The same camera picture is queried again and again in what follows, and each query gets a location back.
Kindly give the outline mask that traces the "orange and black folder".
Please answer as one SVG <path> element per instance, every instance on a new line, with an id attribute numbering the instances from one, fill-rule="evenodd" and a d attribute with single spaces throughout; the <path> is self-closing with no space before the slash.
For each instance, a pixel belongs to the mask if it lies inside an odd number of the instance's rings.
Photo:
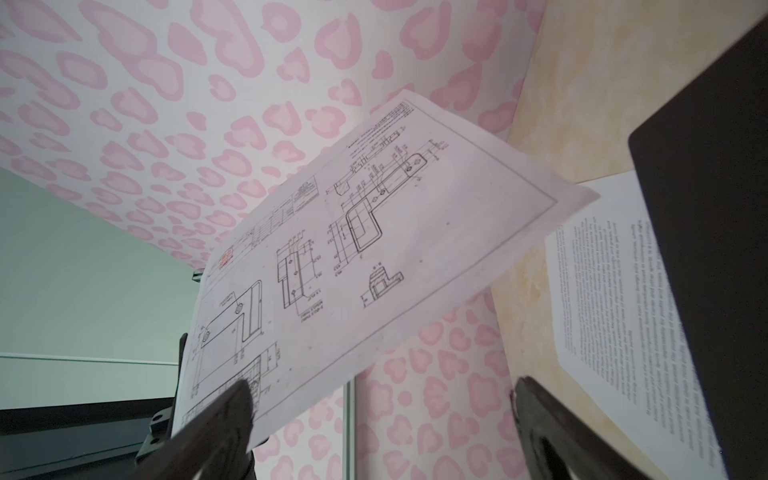
<path id="1" fill-rule="evenodd" d="M 767 475 L 767 24 L 628 146 L 731 479 Z"/>

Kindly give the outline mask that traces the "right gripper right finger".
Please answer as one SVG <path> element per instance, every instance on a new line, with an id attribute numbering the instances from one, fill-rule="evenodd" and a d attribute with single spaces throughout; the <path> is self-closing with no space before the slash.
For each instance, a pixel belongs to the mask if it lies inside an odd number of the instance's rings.
<path id="1" fill-rule="evenodd" d="M 516 381 L 510 403 L 532 479 L 647 477 L 534 378 Z"/>

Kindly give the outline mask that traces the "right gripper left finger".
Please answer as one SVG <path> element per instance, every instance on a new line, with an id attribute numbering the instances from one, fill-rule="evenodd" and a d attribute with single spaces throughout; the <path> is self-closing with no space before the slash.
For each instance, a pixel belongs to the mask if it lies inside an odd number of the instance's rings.
<path id="1" fill-rule="evenodd" d="M 253 402 L 249 383 L 236 381 L 139 464 L 132 479 L 254 479 L 249 446 Z"/>

